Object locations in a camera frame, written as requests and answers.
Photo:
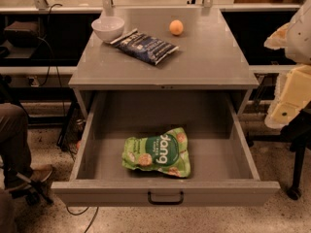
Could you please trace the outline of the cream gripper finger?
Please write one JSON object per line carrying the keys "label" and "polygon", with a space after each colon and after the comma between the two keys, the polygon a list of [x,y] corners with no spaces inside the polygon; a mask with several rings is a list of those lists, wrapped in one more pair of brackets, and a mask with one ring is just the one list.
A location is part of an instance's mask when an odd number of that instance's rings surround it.
{"label": "cream gripper finger", "polygon": [[272,129],[288,125],[311,101],[311,66],[298,65],[281,73],[264,123]]}
{"label": "cream gripper finger", "polygon": [[287,46],[287,31],[289,24],[285,23],[272,33],[264,42],[264,46],[271,50],[284,49]]}

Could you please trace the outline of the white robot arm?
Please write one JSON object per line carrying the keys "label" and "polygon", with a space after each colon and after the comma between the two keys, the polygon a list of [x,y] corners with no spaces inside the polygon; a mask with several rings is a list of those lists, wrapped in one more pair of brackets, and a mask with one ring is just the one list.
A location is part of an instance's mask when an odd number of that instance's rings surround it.
{"label": "white robot arm", "polygon": [[264,120],[266,126],[277,129],[288,125],[311,102],[311,0],[306,0],[263,45],[284,49],[285,56],[297,64],[277,78],[275,98]]}

